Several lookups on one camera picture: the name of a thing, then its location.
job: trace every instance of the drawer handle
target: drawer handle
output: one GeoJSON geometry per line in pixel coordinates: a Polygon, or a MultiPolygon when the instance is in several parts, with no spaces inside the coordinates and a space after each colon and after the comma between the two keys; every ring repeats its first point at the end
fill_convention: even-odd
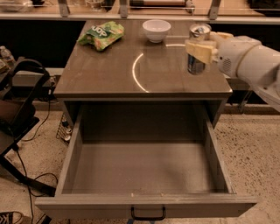
{"type": "Polygon", "coordinates": [[[137,217],[134,214],[134,207],[131,208],[131,216],[136,221],[162,221],[165,219],[165,207],[163,207],[163,215],[160,217],[137,217]]]}

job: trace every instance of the table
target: table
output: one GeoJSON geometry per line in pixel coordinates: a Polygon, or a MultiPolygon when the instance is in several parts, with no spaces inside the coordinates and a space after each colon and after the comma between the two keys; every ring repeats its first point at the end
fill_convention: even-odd
{"type": "Polygon", "coordinates": [[[119,41],[104,52],[77,44],[61,75],[54,93],[73,135],[55,197],[36,205],[70,219],[241,215],[256,199],[235,193],[214,134],[232,90],[216,66],[187,72],[192,22],[170,21],[160,44],[143,21],[116,22],[119,41]]]}

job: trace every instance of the terrazzo floor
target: terrazzo floor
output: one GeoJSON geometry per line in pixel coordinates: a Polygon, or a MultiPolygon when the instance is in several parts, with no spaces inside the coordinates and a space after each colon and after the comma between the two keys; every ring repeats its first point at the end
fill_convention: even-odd
{"type": "MultiPolygon", "coordinates": [[[[47,111],[37,111],[37,117],[41,122],[46,116],[47,111]]],[[[60,175],[67,152],[65,143],[56,137],[61,116],[61,111],[52,110],[35,139],[21,142],[19,153],[29,177],[36,178],[47,172],[57,177],[60,175]]],[[[32,137],[34,131],[35,129],[24,139],[32,137]]],[[[165,219],[160,222],[162,224],[280,223],[280,114],[268,108],[251,106],[245,108],[244,114],[239,114],[236,108],[227,105],[215,133],[235,191],[240,195],[255,195],[259,202],[239,218],[165,219]]],[[[23,171],[15,152],[11,151],[7,158],[21,172],[23,171]]],[[[56,186],[53,175],[44,176],[39,180],[56,186]]],[[[24,214],[24,224],[42,221],[40,218],[44,214],[33,203],[31,210],[27,188],[10,178],[1,167],[0,201],[0,212],[20,211],[24,214]]],[[[125,224],[127,220],[53,219],[51,223],[125,224]]]]}

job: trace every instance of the gray tabletop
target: gray tabletop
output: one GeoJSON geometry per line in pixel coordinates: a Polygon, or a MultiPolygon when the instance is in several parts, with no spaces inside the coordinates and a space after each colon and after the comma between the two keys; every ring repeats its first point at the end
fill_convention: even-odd
{"type": "MultiPolygon", "coordinates": [[[[108,20],[89,20],[81,33],[108,20]]],[[[159,44],[144,35],[143,20],[116,20],[124,36],[103,52],[76,44],[55,89],[58,98],[193,97],[228,98],[232,90],[216,65],[187,72],[185,41],[193,22],[170,21],[159,44]]]]}

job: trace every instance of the aluminum can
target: aluminum can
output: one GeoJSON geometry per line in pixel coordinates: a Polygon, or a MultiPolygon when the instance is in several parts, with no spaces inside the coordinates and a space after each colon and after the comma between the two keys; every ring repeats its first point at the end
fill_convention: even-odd
{"type": "MultiPolygon", "coordinates": [[[[190,40],[203,41],[209,40],[211,26],[208,24],[193,24],[190,27],[190,40]]],[[[188,54],[187,70],[190,74],[200,74],[205,69],[205,64],[188,54]]]]}

